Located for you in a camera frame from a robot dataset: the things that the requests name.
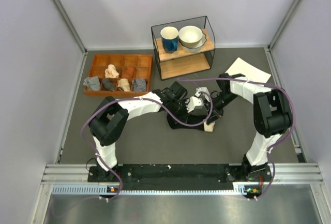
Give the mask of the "black underwear cream waistband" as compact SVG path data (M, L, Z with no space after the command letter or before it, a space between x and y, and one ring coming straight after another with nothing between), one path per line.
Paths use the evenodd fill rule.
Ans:
M172 116L167 115L167 121L172 129L195 129L205 132L213 132L215 122L211 122L210 124L207 124L207 122L201 123L200 125L197 125L198 123L202 122L206 116L204 115L188 115L187 117L184 117L182 120L180 120L182 123L185 123L184 125L177 122Z

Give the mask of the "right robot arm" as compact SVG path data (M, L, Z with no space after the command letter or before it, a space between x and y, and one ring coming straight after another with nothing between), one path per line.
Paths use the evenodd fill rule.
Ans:
M268 156L282 135L293 127L293 110L284 89L267 83L250 81L243 74L220 74L217 79L220 93L212 98L209 109L213 112L210 124L219 119L223 109L235 98L241 97L253 105L253 123L256 134L239 169L227 168L230 182L263 177L268 168Z

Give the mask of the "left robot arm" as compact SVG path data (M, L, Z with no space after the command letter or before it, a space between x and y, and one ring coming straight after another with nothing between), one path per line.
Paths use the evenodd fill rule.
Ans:
M131 99L113 102L112 96L106 97L97 108L98 113L88 124L97 151L97 165L91 167L90 182L109 182L117 176L116 141L120 138L126 122L147 113L156 113L165 106L176 118L183 121L187 113L184 98L187 90L175 82L163 90L156 89Z

